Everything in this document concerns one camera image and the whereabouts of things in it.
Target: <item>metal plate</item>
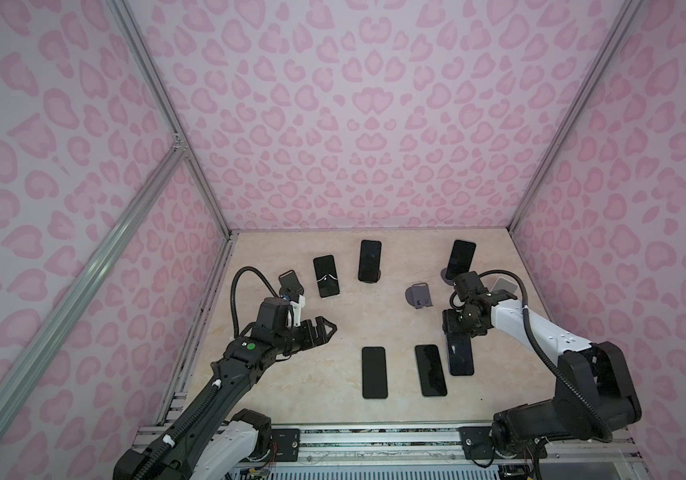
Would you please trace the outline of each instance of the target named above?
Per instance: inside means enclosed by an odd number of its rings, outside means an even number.
[[[489,460],[492,455],[492,444],[490,443],[490,427],[460,427],[461,446],[466,460]],[[546,448],[540,451],[540,457],[546,458]],[[495,454],[495,458],[502,460],[502,457]],[[524,454],[517,455],[512,460],[524,459]]]
[[[300,449],[300,430],[297,428],[272,428],[271,442],[276,444],[276,462],[297,462]]]

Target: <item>pink leopard print wall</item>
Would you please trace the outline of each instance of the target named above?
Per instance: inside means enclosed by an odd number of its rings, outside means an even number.
[[[0,381],[171,145],[100,0],[0,0]]]
[[[111,478],[150,425],[223,239],[181,166],[0,444],[1,478]]]
[[[231,227],[507,225],[620,0],[130,2]]]
[[[515,240],[556,321],[623,349],[655,479],[686,479],[686,2],[652,3]]]

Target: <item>marble tabletop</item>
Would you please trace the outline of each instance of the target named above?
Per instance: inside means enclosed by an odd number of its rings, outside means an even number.
[[[490,420],[495,412],[554,396],[554,378],[534,353],[509,335],[492,329],[472,340],[475,374],[450,376],[441,329],[452,287],[439,272],[447,265],[455,239],[477,244],[472,270],[505,269],[524,280],[530,308],[546,316],[511,237],[502,228],[458,230],[367,230],[242,233],[227,272],[205,340],[200,343],[190,382],[190,402],[212,375],[210,362],[223,356],[233,327],[229,289],[234,273],[251,265],[261,270],[276,290],[278,276],[294,269],[305,288],[303,319],[317,315],[338,325],[324,346],[299,352],[290,361],[274,364],[233,409],[251,408],[273,423],[420,422]],[[381,278],[377,283],[357,280],[361,240],[382,242]],[[341,293],[320,298],[315,284],[314,257],[332,254]],[[492,286],[496,276],[484,279]],[[427,282],[433,307],[415,310],[405,290]],[[247,273],[236,293],[240,326],[254,321],[269,292],[257,276]],[[445,397],[421,394],[415,346],[439,347],[447,382]],[[386,350],[388,398],[361,395],[361,349]]]

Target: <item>phone stand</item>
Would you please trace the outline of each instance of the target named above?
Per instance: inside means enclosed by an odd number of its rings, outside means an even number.
[[[444,277],[444,274],[446,274],[446,273],[447,273],[447,269],[443,268],[443,269],[441,269],[439,276],[441,277],[441,279],[444,283],[447,283],[449,286],[452,286],[452,280],[447,280],[447,278]]]
[[[427,306],[434,306],[431,303],[431,293],[428,291],[428,283],[415,283],[415,285],[406,289],[405,299],[407,303],[415,307],[415,310],[420,310]]]

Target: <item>smartphone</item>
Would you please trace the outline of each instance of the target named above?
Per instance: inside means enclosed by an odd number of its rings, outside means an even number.
[[[388,398],[386,349],[382,346],[361,349],[361,396]]]
[[[359,248],[359,281],[375,283],[381,277],[381,243],[362,240]]]
[[[338,295],[341,292],[334,256],[324,255],[314,258],[314,270],[316,271],[316,285],[319,287],[321,298]]]
[[[450,253],[450,260],[447,262],[447,272],[444,278],[452,280],[460,274],[465,274],[471,269],[473,252],[477,249],[474,242],[465,240],[455,240]]]
[[[281,293],[282,290],[298,293],[299,295],[304,293],[303,286],[300,284],[298,275],[294,270],[290,270],[289,272],[284,272],[283,274],[279,275],[279,285],[281,285],[279,293]]]
[[[444,383],[439,347],[416,345],[415,359],[417,360],[417,374],[421,379],[423,396],[447,396],[447,384]]]
[[[473,352],[469,335],[447,334],[447,366],[452,376],[473,375]]]

